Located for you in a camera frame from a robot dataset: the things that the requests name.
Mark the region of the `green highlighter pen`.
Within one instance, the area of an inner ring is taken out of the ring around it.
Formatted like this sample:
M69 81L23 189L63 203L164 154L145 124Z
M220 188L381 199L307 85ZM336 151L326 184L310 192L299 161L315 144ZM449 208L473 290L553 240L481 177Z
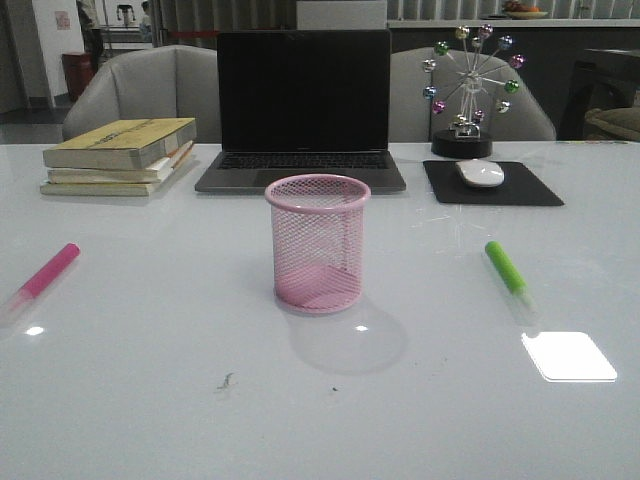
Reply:
M489 241L484 250L513 299L518 322L533 326L537 322L538 309L524 277L499 242Z

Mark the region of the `pink highlighter pen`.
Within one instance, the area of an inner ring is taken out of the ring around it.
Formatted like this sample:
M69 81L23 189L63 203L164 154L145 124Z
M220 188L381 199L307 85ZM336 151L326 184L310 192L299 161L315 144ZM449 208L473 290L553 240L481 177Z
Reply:
M6 302L1 305L1 327L14 325L26 310L69 265L80 255L74 243L66 244L29 280L27 280Z

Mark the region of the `pink mesh pen holder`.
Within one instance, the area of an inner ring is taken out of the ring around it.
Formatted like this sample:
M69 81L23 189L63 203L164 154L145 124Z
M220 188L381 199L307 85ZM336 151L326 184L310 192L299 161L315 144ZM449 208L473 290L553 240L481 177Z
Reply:
M345 310L362 294L364 207L371 196L360 180L303 174L265 189L271 207L274 290L293 310Z

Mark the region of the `grey open laptop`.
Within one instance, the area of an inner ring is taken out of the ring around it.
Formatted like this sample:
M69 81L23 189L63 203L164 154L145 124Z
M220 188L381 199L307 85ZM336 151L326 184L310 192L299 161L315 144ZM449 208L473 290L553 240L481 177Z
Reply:
M405 190L388 150L390 60L386 29L221 34L222 150L196 191L261 194L309 173Z

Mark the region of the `white computer mouse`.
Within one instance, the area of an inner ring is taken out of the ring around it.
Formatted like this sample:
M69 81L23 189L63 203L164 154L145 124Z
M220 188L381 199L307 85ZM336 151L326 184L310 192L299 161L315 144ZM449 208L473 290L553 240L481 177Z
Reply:
M468 186L492 188L503 184L506 176L501 166L483 159L466 159L455 163L461 180Z

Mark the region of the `middle cream book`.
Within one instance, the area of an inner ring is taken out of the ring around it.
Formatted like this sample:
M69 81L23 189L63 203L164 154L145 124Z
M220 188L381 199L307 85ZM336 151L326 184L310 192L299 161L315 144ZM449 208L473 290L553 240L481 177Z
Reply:
M180 168L191 154L193 141L186 142L168 156L162 157L144 169L104 170L80 168L51 168L48 181L61 183L161 183Z

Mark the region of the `black mouse pad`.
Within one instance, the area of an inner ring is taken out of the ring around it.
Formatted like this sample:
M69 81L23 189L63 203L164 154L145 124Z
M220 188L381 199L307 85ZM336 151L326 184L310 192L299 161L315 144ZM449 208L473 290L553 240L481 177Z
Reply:
M499 162L505 173L498 186L477 187L464 182L454 161L426 160L423 166L440 203L488 206L562 206L563 200L524 164Z

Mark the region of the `yellow top book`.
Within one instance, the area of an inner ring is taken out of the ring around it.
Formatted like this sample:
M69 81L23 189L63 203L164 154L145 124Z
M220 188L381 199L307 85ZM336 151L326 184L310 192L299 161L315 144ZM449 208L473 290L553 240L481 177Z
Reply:
M197 136L194 118L117 120L42 152L48 168L144 169Z

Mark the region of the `yellow book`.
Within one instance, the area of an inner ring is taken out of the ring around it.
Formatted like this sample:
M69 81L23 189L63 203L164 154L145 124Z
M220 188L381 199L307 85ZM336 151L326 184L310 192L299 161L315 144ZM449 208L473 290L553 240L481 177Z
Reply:
M48 181L48 177L47 177L47 179L40 185L40 192L42 194L46 194L46 195L73 195L73 196L83 196L83 195L88 195L88 196L149 196L152 192L157 190L160 187L160 185L163 184L166 180L164 180L161 183L61 183L61 184L54 184L54 183L50 183Z
M48 168L144 169L197 136L194 118L117 120L42 152Z

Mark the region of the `ferris wheel desk toy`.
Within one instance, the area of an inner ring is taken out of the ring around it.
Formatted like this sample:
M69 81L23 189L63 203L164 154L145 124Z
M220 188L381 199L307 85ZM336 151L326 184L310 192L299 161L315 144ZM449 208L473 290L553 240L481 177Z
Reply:
M499 114L504 114L512 105L509 97L521 87L521 83L514 78L501 81L492 77L501 68L489 68L488 62L495 56L483 55L482 49L493 33L494 28L489 23L483 23L477 29L467 25L458 26L455 38L462 43L464 62L457 64L453 70L454 81L443 87L426 85L422 90L423 97L429 102L430 110L435 115L447 111L451 96L460 96L459 109L448 127L432 136L432 151L436 154L472 159L487 157L492 152L490 135L482 131L487 110L480 106L478 95L489 93L485 88L487 83L498 85L500 90L494 107Z

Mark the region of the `bottom yellow book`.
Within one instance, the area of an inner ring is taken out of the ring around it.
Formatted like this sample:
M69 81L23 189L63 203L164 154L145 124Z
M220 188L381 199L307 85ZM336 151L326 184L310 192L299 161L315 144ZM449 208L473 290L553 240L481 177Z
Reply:
M166 180L164 180L161 183L61 183L61 184L54 184L54 183L50 183L48 181L48 177L47 177L47 179L40 185L40 192L42 194L46 194L46 195L73 195L73 196L83 196L83 195L88 195L88 196L149 196L152 192L157 190L160 187L160 185L163 184Z

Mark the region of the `red trash bin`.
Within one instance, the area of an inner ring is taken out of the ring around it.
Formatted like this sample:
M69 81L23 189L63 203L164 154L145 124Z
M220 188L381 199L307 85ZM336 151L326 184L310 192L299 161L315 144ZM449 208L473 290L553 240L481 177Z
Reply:
M94 76L91 55L87 52L63 53L62 65L69 99L75 102Z

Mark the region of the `fruit bowl on counter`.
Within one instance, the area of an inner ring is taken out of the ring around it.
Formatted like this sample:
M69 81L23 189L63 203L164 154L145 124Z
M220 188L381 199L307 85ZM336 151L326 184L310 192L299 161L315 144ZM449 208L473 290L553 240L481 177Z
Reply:
M508 0L502 3L502 12L514 20L534 20L545 18L548 13L537 6L525 5L520 1Z

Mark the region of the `person in background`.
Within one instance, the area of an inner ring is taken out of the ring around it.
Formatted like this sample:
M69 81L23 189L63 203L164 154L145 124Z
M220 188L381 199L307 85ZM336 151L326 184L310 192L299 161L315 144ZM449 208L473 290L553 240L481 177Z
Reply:
M94 70L99 67L99 62L104 52L104 43L99 19L94 0L77 0L81 32L85 50L91 55L91 63Z

